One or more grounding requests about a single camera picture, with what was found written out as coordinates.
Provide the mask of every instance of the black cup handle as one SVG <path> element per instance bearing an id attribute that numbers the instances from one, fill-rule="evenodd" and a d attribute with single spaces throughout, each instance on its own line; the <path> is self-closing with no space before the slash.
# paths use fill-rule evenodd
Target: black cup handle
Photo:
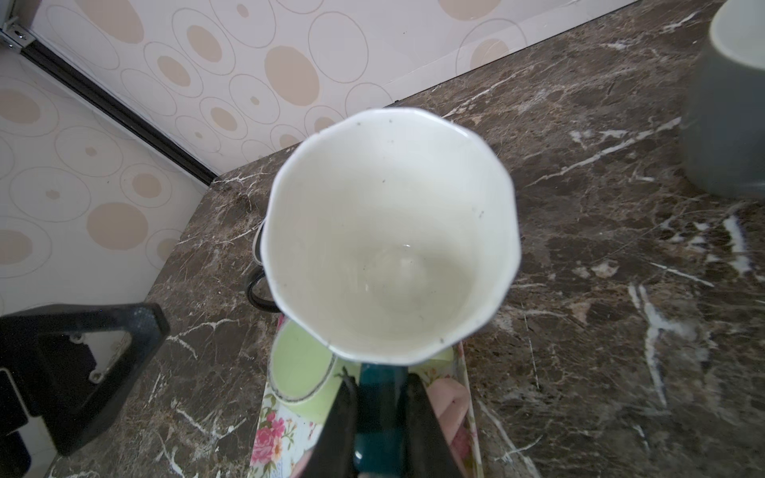
<path id="1" fill-rule="evenodd" d="M 245 287 L 245 294 L 247 294 L 247 300 L 250 304 L 252 304 L 255 308 L 260 309 L 264 312 L 269 312 L 271 314 L 280 314 L 282 311 L 279 310 L 279 307 L 276 305 L 274 301 L 269 301 L 267 299 L 258 297 L 255 294 L 255 286 L 258 284 L 258 282 L 261 279 L 265 278 L 265 270 L 261 266 L 256 266 L 255 269 L 249 273 L 247 276 L 247 286 Z"/>

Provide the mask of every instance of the gray mug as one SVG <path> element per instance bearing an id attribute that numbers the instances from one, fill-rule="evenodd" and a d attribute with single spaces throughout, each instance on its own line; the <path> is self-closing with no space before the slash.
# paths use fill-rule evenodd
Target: gray mug
<path id="1" fill-rule="evenodd" d="M 693 184 L 765 199 L 765 0 L 728 0 L 712 19 L 680 134 Z"/>

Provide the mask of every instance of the white ceramic cup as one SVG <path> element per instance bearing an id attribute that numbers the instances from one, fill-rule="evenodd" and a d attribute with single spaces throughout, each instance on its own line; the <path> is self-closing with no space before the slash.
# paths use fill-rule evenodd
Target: white ceramic cup
<path id="1" fill-rule="evenodd" d="M 312 135 L 276 175 L 266 217 L 276 304 L 357 362 L 411 365 L 470 335 L 520 263 L 504 166 L 475 133 L 419 109 Z"/>

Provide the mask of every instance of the pink rose print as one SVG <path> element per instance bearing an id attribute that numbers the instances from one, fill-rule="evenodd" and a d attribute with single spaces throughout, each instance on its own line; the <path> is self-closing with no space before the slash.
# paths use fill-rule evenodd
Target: pink rose print
<path id="1" fill-rule="evenodd" d="M 279 418 L 277 421 L 271 423 L 271 434 L 275 440 L 280 440 L 282 435 L 285 434 L 285 419 Z"/>
<path id="2" fill-rule="evenodd" d="M 268 463 L 274 450 L 274 435 L 271 428 L 261 428 L 255 433 L 250 463 Z"/>

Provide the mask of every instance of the metal bracket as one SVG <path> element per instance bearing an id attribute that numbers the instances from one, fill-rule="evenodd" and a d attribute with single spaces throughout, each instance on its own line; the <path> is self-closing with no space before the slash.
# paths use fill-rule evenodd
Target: metal bracket
<path id="1" fill-rule="evenodd" d="M 9 18 L 0 28 L 0 40 L 2 43 L 16 53 L 21 53 L 21 49 L 27 47 L 30 43 L 37 40 L 33 34 L 16 23 L 18 17 Z"/>

